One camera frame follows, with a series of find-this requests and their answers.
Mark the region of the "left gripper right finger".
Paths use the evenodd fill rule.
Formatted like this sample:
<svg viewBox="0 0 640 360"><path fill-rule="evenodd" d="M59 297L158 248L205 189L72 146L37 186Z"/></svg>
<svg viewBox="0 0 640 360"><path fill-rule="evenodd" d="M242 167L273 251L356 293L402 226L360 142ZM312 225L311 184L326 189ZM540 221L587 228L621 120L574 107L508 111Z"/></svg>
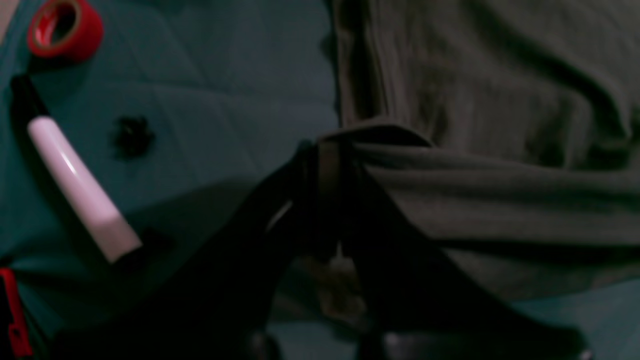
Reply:
<svg viewBox="0 0 640 360"><path fill-rule="evenodd" d="M320 143L320 218L354 262L359 360L589 360L578 330L536 321L467 276L400 212L352 146Z"/></svg>

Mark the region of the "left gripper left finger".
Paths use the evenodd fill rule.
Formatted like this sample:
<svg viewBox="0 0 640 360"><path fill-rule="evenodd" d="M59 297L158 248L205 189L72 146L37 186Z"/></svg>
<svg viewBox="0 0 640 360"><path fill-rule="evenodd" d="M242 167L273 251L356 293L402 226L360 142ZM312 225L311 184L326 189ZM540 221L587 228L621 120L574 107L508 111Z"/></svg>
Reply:
<svg viewBox="0 0 640 360"><path fill-rule="evenodd" d="M304 144L160 289L108 322L60 333L51 359L281 360L266 323L303 248L317 165L318 146Z"/></svg>

